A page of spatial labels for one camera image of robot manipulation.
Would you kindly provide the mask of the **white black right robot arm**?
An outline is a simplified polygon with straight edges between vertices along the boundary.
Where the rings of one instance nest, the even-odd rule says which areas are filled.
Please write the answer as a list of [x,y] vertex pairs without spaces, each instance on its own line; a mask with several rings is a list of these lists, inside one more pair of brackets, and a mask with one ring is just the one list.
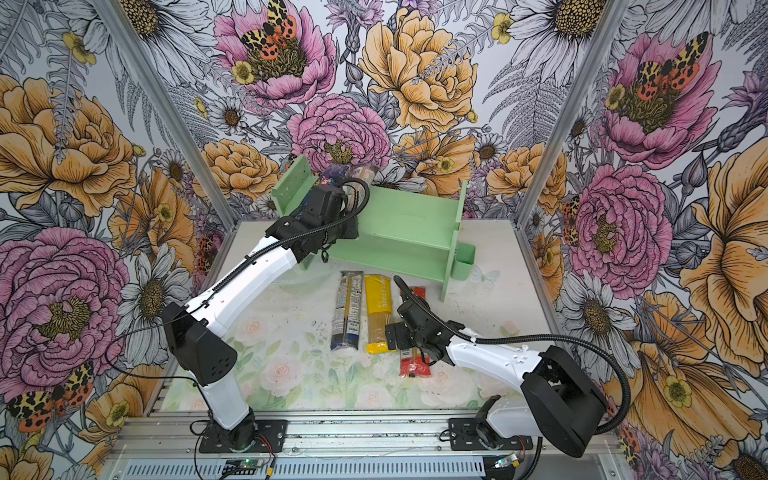
[[542,437],[568,456],[584,454],[608,405],[566,350],[490,344],[460,323],[442,324],[423,298],[405,292],[400,298],[400,321],[387,327],[390,347],[416,348],[432,364],[472,370],[519,393],[486,400],[470,428],[472,442],[499,449],[518,436]]

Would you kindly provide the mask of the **blue Barilla spaghetti box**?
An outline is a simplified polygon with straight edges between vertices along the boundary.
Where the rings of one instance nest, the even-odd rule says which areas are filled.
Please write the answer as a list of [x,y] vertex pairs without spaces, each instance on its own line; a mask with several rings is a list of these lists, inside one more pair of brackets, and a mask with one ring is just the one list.
[[319,174],[318,183],[340,186],[341,182],[348,177],[349,171],[349,165],[330,164]]

